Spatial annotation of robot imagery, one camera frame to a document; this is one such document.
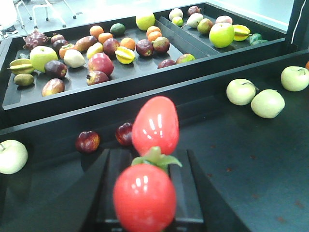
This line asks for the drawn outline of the left gripper black camera right finger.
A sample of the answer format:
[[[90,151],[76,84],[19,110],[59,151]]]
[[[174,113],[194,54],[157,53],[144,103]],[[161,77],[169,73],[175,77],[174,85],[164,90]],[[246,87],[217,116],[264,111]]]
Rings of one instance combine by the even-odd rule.
[[[210,180],[196,167],[190,150],[177,150],[182,167],[171,165],[169,174],[176,188],[174,225],[231,225],[232,211]]]

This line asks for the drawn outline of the left gripper black camera left finger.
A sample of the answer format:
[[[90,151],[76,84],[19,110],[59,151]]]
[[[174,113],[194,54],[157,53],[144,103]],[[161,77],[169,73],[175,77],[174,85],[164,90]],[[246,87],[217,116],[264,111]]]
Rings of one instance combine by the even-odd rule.
[[[99,167],[99,183],[88,213],[85,225],[119,225],[113,205],[112,192],[119,174],[130,165],[132,153],[130,149],[100,148],[90,155],[82,155],[82,168],[88,170],[99,159],[99,155],[105,155],[104,163]]]

